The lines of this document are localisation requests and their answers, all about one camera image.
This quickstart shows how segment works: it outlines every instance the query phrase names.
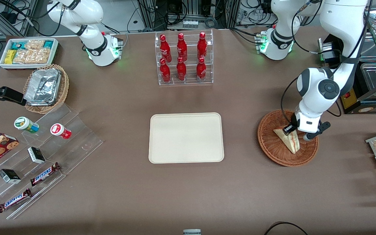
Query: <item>red cap bottle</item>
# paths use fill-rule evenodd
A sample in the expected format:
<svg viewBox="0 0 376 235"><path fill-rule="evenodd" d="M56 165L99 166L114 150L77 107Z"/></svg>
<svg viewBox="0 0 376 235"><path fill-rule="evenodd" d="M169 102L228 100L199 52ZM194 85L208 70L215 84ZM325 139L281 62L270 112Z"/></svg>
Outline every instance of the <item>red cap bottle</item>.
<svg viewBox="0 0 376 235"><path fill-rule="evenodd" d="M187 43L184 40L184 34L178 33L178 44L176 45L178 49L178 57L182 57L184 61L188 59L188 50L187 50Z"/></svg>
<svg viewBox="0 0 376 235"><path fill-rule="evenodd" d="M201 56L204 56L204 58L207 55L207 41L206 41L206 33L201 32L200 33L200 40L197 44L197 58L200 59Z"/></svg>
<svg viewBox="0 0 376 235"><path fill-rule="evenodd" d="M206 79L207 66L204 64L204 57L200 57L197 64L197 81L204 82Z"/></svg>
<svg viewBox="0 0 376 235"><path fill-rule="evenodd" d="M166 41L166 36L164 34L161 34L161 36L159 36L159 39L161 40L162 57L166 60L167 63L170 63L172 61L172 56L170 55L170 46Z"/></svg>
<svg viewBox="0 0 376 235"><path fill-rule="evenodd" d="M178 57L178 64L176 65L176 70L178 71L178 79L182 82L185 81L187 75L187 67L182 57Z"/></svg>
<svg viewBox="0 0 376 235"><path fill-rule="evenodd" d="M170 82L169 66L166 64L166 60L164 58L161 58L159 62L161 63L161 67L159 67L159 70L161 71L162 80L164 83L169 83Z"/></svg>

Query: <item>aluminum foil container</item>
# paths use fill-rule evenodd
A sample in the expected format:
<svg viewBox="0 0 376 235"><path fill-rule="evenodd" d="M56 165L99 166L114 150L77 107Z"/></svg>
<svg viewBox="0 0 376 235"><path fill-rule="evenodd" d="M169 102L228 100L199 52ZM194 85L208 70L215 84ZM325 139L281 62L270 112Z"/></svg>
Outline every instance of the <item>aluminum foil container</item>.
<svg viewBox="0 0 376 235"><path fill-rule="evenodd" d="M36 70L30 77L24 98L31 106L52 106L56 103L62 73L57 69Z"/></svg>

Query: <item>table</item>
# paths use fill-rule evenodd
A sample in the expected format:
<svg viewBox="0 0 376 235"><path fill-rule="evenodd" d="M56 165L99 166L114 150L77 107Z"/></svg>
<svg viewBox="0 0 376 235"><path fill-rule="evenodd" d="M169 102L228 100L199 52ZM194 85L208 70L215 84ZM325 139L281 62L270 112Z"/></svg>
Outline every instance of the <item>table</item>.
<svg viewBox="0 0 376 235"><path fill-rule="evenodd" d="M325 36L321 27L303 27L297 40L316 50ZM376 115L324 114L332 127L320 136L315 159L298 168L272 162L257 142L260 119L279 109L292 79L318 66L317 56L294 47L271 61L237 34L214 30L214 84L159 87L154 33L131 34L122 60L108 67L88 60L78 37L58 40L56 63L70 79L66 103L105 143L17 219L0 216L0 235L177 235L188 228L260 235L277 221L309 234L376 234L376 161L364 142L376 136ZM29 73L1 70L0 86L22 90ZM299 101L291 89L285 107ZM152 115L201 112L222 117L222 162L149 162ZM40 117L0 102L0 132L19 135L12 124L18 116ZM276 231L301 234L288 225L270 234Z"/></svg>

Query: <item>acrylic display shelf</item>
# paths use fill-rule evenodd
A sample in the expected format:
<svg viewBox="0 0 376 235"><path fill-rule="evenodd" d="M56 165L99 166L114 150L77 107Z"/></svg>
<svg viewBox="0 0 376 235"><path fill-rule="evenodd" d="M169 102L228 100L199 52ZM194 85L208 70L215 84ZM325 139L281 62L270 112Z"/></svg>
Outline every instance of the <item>acrylic display shelf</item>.
<svg viewBox="0 0 376 235"><path fill-rule="evenodd" d="M1 215L6 219L15 219L24 210L42 197L48 190L66 177L79 163L98 148L103 142L78 117L78 113L66 104L52 110L36 121L40 125L39 131L31 134L27 131L17 137L19 146L0 159L0 170L3 168L14 170L21 178L18 184L5 183L0 176L0 204L30 188L32 197L13 205ZM72 131L72 136L65 140L50 133L50 127L61 123ZM27 149L39 148L46 162L37 164L31 161ZM51 174L41 183L32 187L30 180L58 162L61 169Z"/></svg>
<svg viewBox="0 0 376 235"><path fill-rule="evenodd" d="M200 32L206 33L206 41L207 41L207 55L205 57L205 65L207 66L206 69L206 78L203 82L197 81L197 43L200 38ZM213 77L213 31L212 30L192 30L192 31L183 31L184 39L187 43L188 49L188 60L185 61L185 65L187 68L187 77L184 82L178 79L178 74L176 71L176 65L178 63L178 51L176 49L176 45L178 44L178 33L176 31L166 31L161 33L155 34L155 52L156 52L156 66L158 68L158 81L159 85L165 86L173 86L173 85L202 85L202 84L212 84L214 81ZM161 64L159 60L161 59L161 41L159 40L159 36L164 34L166 36L166 41L169 43L170 46L170 54L172 56L172 61L168 63L170 69L170 83L164 83L161 77L161 71L159 70Z"/></svg>

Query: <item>round wicker basket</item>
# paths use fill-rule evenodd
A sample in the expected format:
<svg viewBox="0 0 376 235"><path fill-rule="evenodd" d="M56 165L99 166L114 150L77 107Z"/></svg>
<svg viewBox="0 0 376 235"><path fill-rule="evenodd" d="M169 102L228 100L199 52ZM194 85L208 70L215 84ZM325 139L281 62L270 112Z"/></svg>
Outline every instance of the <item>round wicker basket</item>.
<svg viewBox="0 0 376 235"><path fill-rule="evenodd" d="M51 64L51 65L48 65L48 66L38 68L38 70L48 70L48 69L57 69L62 73L61 83L59 85L59 91L58 91L58 96L57 96L57 101L52 106L31 106L31 105L26 104L25 108L30 112L46 114L49 111L51 111L51 110L53 110L57 107L61 107L66 100L66 97L68 95L68 89L69 89L68 75L66 74L65 70L62 67L60 67L56 64ZM23 94L25 94L25 92L27 91L27 87L28 87L28 83L30 82L30 78L31 78L31 74L30 74L30 76L28 76L27 82L25 83L25 86L24 86L24 89L23 89Z"/></svg>
<svg viewBox="0 0 376 235"><path fill-rule="evenodd" d="M290 117L294 112L284 110L287 117ZM300 166L310 162L318 150L318 137L311 141L303 139L304 132L297 131L298 139L300 141L300 150L293 154L285 146L282 140L275 134L274 129L283 128L288 125L282 115L281 110L275 110L266 114L258 127L258 141L265 152L265 154L274 162L284 166Z"/></svg>

